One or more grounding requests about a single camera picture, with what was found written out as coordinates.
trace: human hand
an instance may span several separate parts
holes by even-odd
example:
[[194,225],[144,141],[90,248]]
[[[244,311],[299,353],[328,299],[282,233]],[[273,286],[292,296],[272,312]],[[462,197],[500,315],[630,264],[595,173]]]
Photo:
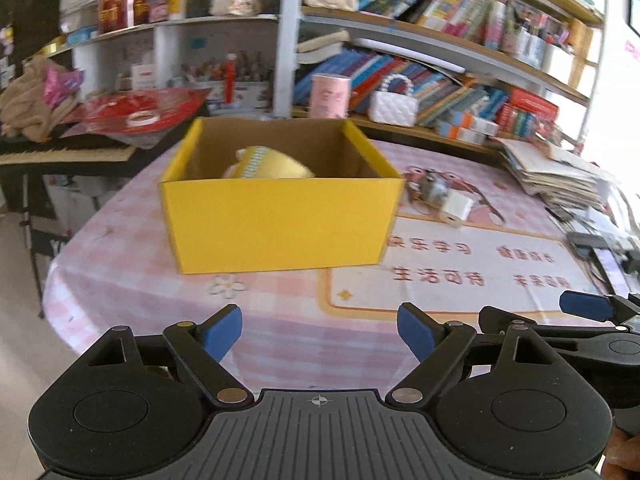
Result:
[[613,428],[604,455],[602,477],[605,480],[629,480],[631,471],[640,471],[640,436],[629,438],[624,431]]

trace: gray ribbed plate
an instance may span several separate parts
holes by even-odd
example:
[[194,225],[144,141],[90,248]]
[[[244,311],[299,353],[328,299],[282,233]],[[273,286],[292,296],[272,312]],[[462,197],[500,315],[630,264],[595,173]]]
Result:
[[[270,390],[252,408],[215,416],[190,452],[136,480],[500,478],[462,462],[422,415],[392,410],[373,391]],[[564,478],[600,477],[588,469]],[[67,478],[52,473],[42,480]]]

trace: metal screw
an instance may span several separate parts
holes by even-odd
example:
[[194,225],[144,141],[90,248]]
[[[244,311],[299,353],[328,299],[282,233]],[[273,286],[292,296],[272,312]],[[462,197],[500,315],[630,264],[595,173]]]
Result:
[[422,400],[422,393],[415,388],[398,388],[391,393],[391,397],[395,402],[402,404],[414,404]]
[[218,392],[218,400],[225,404],[237,404],[243,402],[249,394],[240,388],[225,388]]

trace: pink checkered tablecloth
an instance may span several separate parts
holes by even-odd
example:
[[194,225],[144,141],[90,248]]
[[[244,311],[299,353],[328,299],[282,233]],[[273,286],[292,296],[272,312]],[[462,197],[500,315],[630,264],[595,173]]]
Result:
[[[542,202],[505,171],[440,153],[376,142],[405,174],[447,174],[473,195],[470,221],[559,237]],[[242,308],[242,337],[223,365],[261,388],[378,388],[386,392],[417,364],[392,316],[338,316],[321,305],[326,270],[183,276],[175,267],[158,180],[174,150],[134,178],[53,261],[44,311],[58,335],[82,353],[108,328],[161,333],[180,320],[202,322],[227,303]],[[428,215],[408,203],[402,214]]]

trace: floor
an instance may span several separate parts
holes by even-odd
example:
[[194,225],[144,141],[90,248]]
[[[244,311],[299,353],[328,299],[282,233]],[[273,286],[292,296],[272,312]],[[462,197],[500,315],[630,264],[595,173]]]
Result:
[[40,462],[27,435],[27,418],[40,394],[75,354],[46,320],[18,215],[0,218],[0,479],[36,480]]

